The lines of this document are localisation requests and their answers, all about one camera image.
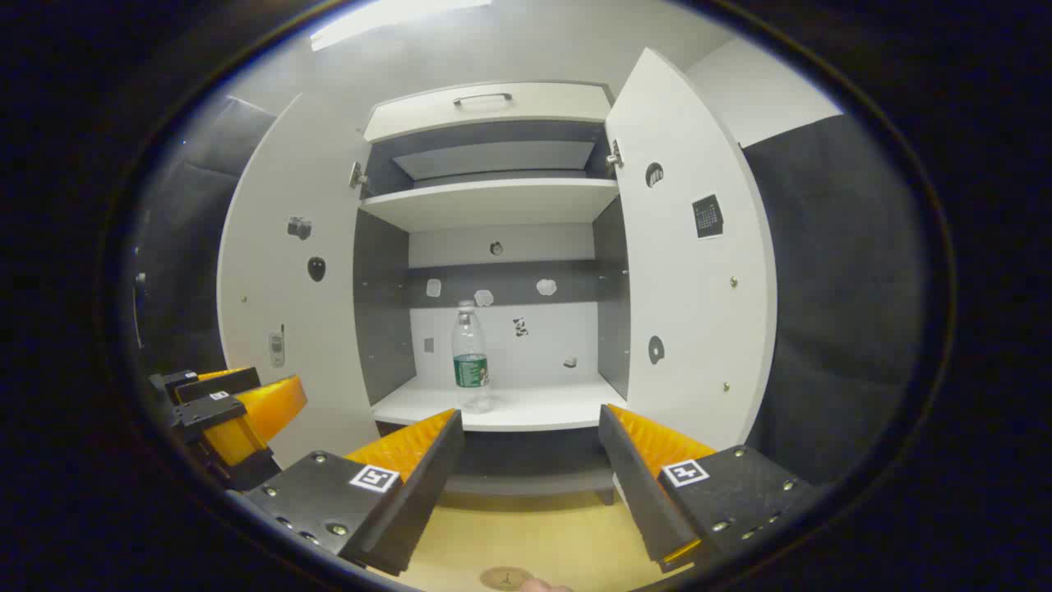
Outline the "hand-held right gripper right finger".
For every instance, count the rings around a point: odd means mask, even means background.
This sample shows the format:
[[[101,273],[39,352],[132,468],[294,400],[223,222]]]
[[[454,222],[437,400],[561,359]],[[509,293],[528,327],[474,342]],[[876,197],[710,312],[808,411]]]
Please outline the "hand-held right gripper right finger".
[[[664,571],[736,562],[813,506],[812,484],[750,446],[717,451],[616,405],[602,406],[598,436]]]

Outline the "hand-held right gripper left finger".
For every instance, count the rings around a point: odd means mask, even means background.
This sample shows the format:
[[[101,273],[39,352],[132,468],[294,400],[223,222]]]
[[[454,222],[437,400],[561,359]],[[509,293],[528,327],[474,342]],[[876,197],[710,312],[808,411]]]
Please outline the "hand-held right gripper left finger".
[[[309,452],[245,492],[243,501],[309,547],[399,576],[464,442],[461,411],[445,409],[349,455]]]

